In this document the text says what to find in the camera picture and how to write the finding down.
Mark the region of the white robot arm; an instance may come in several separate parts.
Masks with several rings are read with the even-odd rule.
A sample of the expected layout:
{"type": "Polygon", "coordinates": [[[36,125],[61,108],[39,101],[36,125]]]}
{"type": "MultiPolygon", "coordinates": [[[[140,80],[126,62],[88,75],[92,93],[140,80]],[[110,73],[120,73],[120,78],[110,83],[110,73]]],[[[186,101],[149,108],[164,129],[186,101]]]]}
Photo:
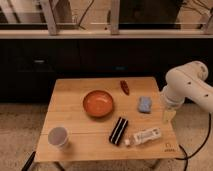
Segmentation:
{"type": "Polygon", "coordinates": [[[201,61],[174,67],[166,73],[166,85],[160,92],[164,105],[164,124],[174,118],[176,110],[184,104],[186,98],[213,114],[213,86],[205,82],[208,74],[207,66],[201,61]]]}

